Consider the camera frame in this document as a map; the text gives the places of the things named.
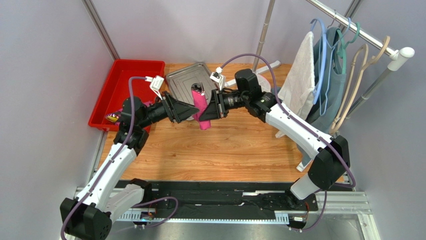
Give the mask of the magenta paper napkin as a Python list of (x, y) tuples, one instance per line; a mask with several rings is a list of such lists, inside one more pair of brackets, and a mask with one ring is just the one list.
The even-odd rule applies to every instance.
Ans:
[(192, 91), (191, 94), (193, 97), (193, 103), (194, 106), (199, 109), (199, 113), (196, 113), (193, 115), (193, 118), (199, 123), (199, 127), (201, 130), (207, 130), (211, 128), (211, 121), (199, 121), (200, 115), (204, 112), (204, 110), (207, 108), (208, 103), (206, 100), (206, 93), (204, 91), (204, 94), (199, 94), (198, 92)]

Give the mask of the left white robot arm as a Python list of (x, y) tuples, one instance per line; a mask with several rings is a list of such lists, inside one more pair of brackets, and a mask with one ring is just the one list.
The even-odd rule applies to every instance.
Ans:
[(113, 223), (151, 193), (150, 183), (135, 178), (111, 196), (124, 171), (143, 149), (149, 137), (146, 128), (164, 119), (180, 123), (198, 112), (197, 107), (173, 98), (166, 91), (160, 101), (149, 106), (137, 96), (126, 98), (118, 119), (119, 130), (107, 159), (76, 197), (65, 198), (60, 205), (60, 237), (106, 239)]

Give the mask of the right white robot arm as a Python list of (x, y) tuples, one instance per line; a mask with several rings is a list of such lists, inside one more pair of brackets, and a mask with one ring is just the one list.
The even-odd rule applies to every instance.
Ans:
[(316, 191), (328, 190), (350, 167), (349, 144), (342, 137), (324, 133), (262, 91), (257, 75), (250, 69), (235, 74), (237, 89), (212, 90), (210, 103), (200, 121), (225, 118), (229, 110), (246, 108), (255, 118), (278, 129), (299, 145), (312, 159), (308, 172), (287, 190), (293, 201), (302, 201)]

